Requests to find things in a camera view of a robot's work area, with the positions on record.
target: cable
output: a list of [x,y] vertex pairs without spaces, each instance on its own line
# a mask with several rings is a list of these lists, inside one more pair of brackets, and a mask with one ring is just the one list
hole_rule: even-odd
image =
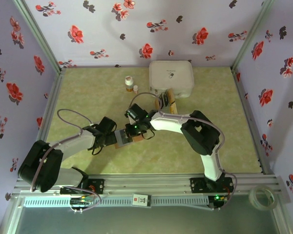
[[142,94],[149,94],[149,95],[152,95],[152,96],[156,97],[156,98],[159,100],[159,102],[160,102],[160,106],[162,106],[162,100],[161,100],[158,96],[156,96],[156,95],[153,94],[153,93],[142,92],[142,93],[138,93],[136,96],[133,97],[133,99],[131,100],[131,102],[130,102],[130,104],[129,104],[129,108],[132,106],[133,101],[134,101],[138,96],[140,96],[140,95],[142,95]]
[[45,159],[47,158],[48,154],[49,154],[49,153],[50,153],[55,147],[57,147],[58,145],[63,144],[63,143],[65,143],[65,142],[69,141],[69,140],[76,139],[76,138],[80,137],[81,134],[83,133],[83,129],[82,129],[80,126],[78,126],[78,125],[76,125],[76,124],[73,124],[73,123],[70,123],[70,122],[64,120],[64,119],[60,116],[60,112],[61,112],[61,111],[71,111],[71,112],[74,112],[74,113],[76,113],[76,114],[78,114],[78,115],[80,115],[80,116],[86,118],[86,119],[90,122],[90,124],[93,124],[93,122],[92,122],[89,118],[87,118],[86,116],[84,116],[84,115],[78,113],[77,111],[73,111],[73,110],[70,110],[70,109],[59,109],[59,110],[57,111],[57,115],[58,115],[58,117],[60,118],[60,120],[62,120],[63,122],[65,122],[65,123],[67,123],[67,124],[69,124],[69,125],[72,125],[72,126],[74,126],[74,127],[79,128],[79,129],[80,129],[80,132],[79,132],[78,134],[74,135],[74,136],[71,136],[71,137],[68,137],[68,138],[66,138],[66,139],[63,139],[63,140],[59,141],[58,143],[52,145],[52,146],[51,146],[51,147],[50,147],[50,148],[44,153],[44,155],[43,155],[43,157],[41,158],[41,161],[40,161],[40,163],[39,163],[39,166],[38,166],[38,168],[37,168],[37,170],[36,170],[36,173],[35,173],[35,175],[34,175],[34,177],[33,177],[33,180],[32,180],[32,182],[31,182],[31,185],[30,185],[30,192],[34,192],[34,191],[36,191],[35,183],[36,183],[36,180],[37,180],[37,178],[38,178],[38,174],[39,174],[39,172],[40,172],[40,170],[41,170],[41,168],[42,168],[42,166],[43,166],[43,163],[44,163]]
[[155,136],[155,133],[152,130],[151,130],[151,132],[153,133],[153,136],[150,136],[149,138],[145,138],[145,136],[143,135],[143,133],[141,133],[143,139],[150,140],[151,138],[153,138]]
[[115,131],[116,131],[116,129],[117,129],[117,123],[115,123],[115,129],[114,129],[114,131],[113,131],[113,132],[115,132]]
[[91,154],[92,154],[92,155],[98,155],[98,154],[102,151],[102,149],[103,149],[103,147],[101,147],[101,149],[100,149],[98,152],[96,152],[95,154],[94,154],[94,150],[95,150],[95,149],[93,149]]
[[72,190],[79,190],[79,191],[84,191],[84,192],[87,192],[87,193],[91,193],[91,194],[93,194],[93,195],[95,195],[95,196],[97,196],[97,197],[99,198],[99,201],[98,201],[97,203],[95,203],[94,205],[92,205],[92,206],[88,206],[87,208],[84,208],[84,209],[81,209],[81,208],[80,208],[79,211],[78,211],[77,209],[74,210],[74,209],[72,208],[72,206],[70,206],[70,208],[71,208],[74,212],[80,212],[80,213],[82,213],[83,211],[87,211],[87,210],[90,210],[90,209],[92,209],[92,208],[98,206],[98,205],[102,202],[102,199],[101,199],[100,195],[97,194],[95,191],[91,191],[91,190],[87,190],[87,189],[81,189],[81,188],[75,188],[75,187],[71,187],[71,186],[64,186],[64,187],[69,188],[69,189],[72,189]]
[[[156,97],[159,102],[160,102],[160,106],[162,106],[162,101],[160,100],[160,98],[158,96],[156,96],[155,94],[153,93],[149,93],[149,92],[142,92],[142,93],[139,93],[137,94],[136,96],[133,97],[133,99],[131,100],[130,102],[130,105],[129,107],[131,107],[134,99],[136,99],[137,96],[141,95],[141,94],[149,94],[149,95],[152,95],[154,97]],[[235,179],[235,184],[234,184],[234,188],[233,188],[233,191],[231,193],[231,196],[229,197],[228,201],[222,206],[222,208],[226,207],[228,205],[228,203],[231,201],[231,197],[232,195],[234,194],[235,190],[236,190],[236,187],[237,187],[237,184],[238,184],[238,178],[235,176],[235,174],[233,173],[229,173],[229,172],[226,172],[224,169],[222,169],[222,167],[220,166],[220,160],[219,160],[219,155],[218,155],[218,151],[220,150],[220,148],[224,145],[225,143],[225,135],[223,133],[223,131],[221,131],[220,128],[218,128],[216,125],[212,124],[211,122],[208,122],[206,120],[203,120],[203,119],[199,119],[199,118],[194,118],[194,117],[188,117],[188,116],[183,116],[183,115],[172,115],[172,114],[167,114],[167,113],[163,113],[161,110],[158,111],[158,113],[160,113],[162,115],[162,117],[164,116],[171,116],[171,117],[180,117],[180,118],[183,118],[183,119],[192,119],[192,120],[195,120],[195,121],[198,121],[198,122],[201,122],[201,123],[204,123],[204,124],[207,124],[211,127],[213,127],[214,129],[216,129],[219,134],[221,135],[221,138],[222,138],[222,141],[220,142],[220,144],[218,144],[218,147],[216,148],[215,150],[215,155],[216,155],[216,163],[217,163],[217,167],[218,169],[223,172],[224,174],[228,174],[232,177],[234,177]]]

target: floral wallpaper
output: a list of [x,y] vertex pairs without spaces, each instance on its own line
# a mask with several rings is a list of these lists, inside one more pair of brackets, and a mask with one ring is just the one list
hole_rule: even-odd
[[25,2],[61,67],[67,61],[71,66],[148,66],[152,60],[231,66],[263,0]]
[[55,71],[10,0],[0,0],[0,225],[42,124]]
[[293,221],[293,0],[274,3],[236,72]]

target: pill bottle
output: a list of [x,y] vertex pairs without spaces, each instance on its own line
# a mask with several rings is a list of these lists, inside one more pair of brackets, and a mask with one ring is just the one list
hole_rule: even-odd
[[127,92],[133,91],[133,78],[131,76],[125,77],[125,85]]
[[134,86],[133,86],[133,92],[134,92],[135,94],[138,93],[138,86],[137,86],[137,85],[134,85]]

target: bottle cap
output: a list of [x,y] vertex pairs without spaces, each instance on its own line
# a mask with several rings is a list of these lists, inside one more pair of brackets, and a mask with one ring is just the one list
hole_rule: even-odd
[[126,85],[133,85],[133,78],[131,76],[125,77],[125,84]]

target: gray cable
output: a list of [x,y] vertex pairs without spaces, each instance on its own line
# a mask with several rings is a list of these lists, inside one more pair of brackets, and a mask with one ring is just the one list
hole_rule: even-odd
[[[133,99],[132,99],[131,102],[130,102],[129,107],[131,107],[131,105],[132,105],[134,99],[136,99],[136,97],[139,96],[139,95],[141,95],[141,94],[149,94],[149,95],[152,95],[152,96],[156,97],[156,98],[159,100],[159,102],[160,102],[160,106],[162,106],[162,102],[161,102],[161,100],[160,100],[160,98],[159,98],[158,96],[156,96],[156,95],[153,94],[153,93],[142,92],[142,93],[139,93],[139,94],[137,94],[136,96],[133,97]],[[231,193],[231,195],[230,195],[228,201],[222,206],[222,208],[226,207],[226,206],[228,205],[228,203],[231,201],[231,198],[232,198],[232,196],[233,196],[233,194],[234,194],[234,192],[235,192],[235,190],[236,190],[236,187],[237,187],[237,184],[238,184],[238,178],[236,177],[235,174],[233,174],[233,173],[229,173],[229,172],[226,172],[224,169],[222,169],[222,167],[221,167],[221,165],[220,165],[220,160],[219,160],[218,151],[220,150],[220,148],[221,148],[221,147],[224,145],[224,143],[225,143],[225,135],[224,135],[223,131],[222,131],[220,128],[218,128],[216,125],[214,125],[214,124],[212,124],[211,122],[208,122],[208,121],[206,121],[206,120],[203,120],[203,119],[194,118],[194,117],[186,117],[186,116],[183,116],[183,115],[167,114],[167,113],[163,113],[163,112],[160,111],[160,110],[159,110],[158,112],[159,112],[161,115],[163,115],[163,116],[171,116],[171,117],[176,117],[176,116],[177,116],[177,117],[182,117],[182,118],[186,118],[186,119],[192,119],[192,120],[195,120],[195,121],[198,121],[198,122],[201,122],[201,123],[207,124],[207,125],[213,127],[214,129],[216,129],[216,130],[220,133],[221,138],[222,138],[222,141],[220,142],[220,144],[218,145],[218,147],[217,147],[216,150],[215,150],[217,167],[218,167],[218,169],[219,169],[220,171],[222,171],[224,174],[228,174],[228,175],[234,177],[234,179],[235,179],[235,183],[234,183],[233,191],[232,191],[232,193]]]
[[69,125],[72,125],[72,126],[74,126],[74,127],[79,128],[80,132],[79,132],[78,134],[74,135],[74,136],[71,136],[71,137],[69,137],[69,138],[63,139],[63,140],[61,140],[60,142],[58,142],[58,143],[52,145],[52,146],[51,146],[51,147],[50,147],[50,148],[44,153],[44,155],[43,155],[43,157],[42,157],[42,159],[41,159],[41,161],[40,161],[40,163],[39,163],[39,166],[38,166],[38,168],[37,168],[37,170],[36,170],[36,173],[35,173],[35,175],[34,175],[34,178],[33,178],[32,182],[31,182],[31,185],[30,185],[30,192],[34,192],[34,191],[36,190],[36,188],[35,188],[35,183],[36,183],[36,180],[37,180],[37,178],[38,178],[38,174],[39,174],[39,172],[40,172],[40,170],[41,170],[41,168],[42,168],[42,165],[43,165],[45,159],[47,158],[47,156],[48,156],[48,154],[51,152],[51,150],[53,150],[53,149],[54,149],[55,147],[57,147],[59,144],[63,144],[63,143],[65,143],[65,142],[69,141],[69,140],[73,140],[73,139],[76,139],[76,138],[80,137],[80,135],[83,133],[83,129],[82,129],[80,126],[75,125],[75,124],[73,124],[73,123],[70,123],[70,122],[64,120],[64,119],[60,116],[60,114],[59,114],[60,111],[71,111],[71,112],[74,112],[74,113],[76,113],[76,114],[78,114],[78,115],[80,115],[80,116],[86,118],[86,119],[90,122],[90,124],[93,124],[92,121],[91,121],[89,118],[87,118],[86,116],[84,116],[84,115],[82,115],[82,114],[80,114],[80,113],[78,113],[78,112],[76,112],[76,111],[73,111],[73,110],[70,110],[70,109],[59,109],[59,110],[57,111],[57,115],[58,115],[58,117],[60,118],[60,120],[64,121],[65,123],[67,123],[67,124],[69,124]]

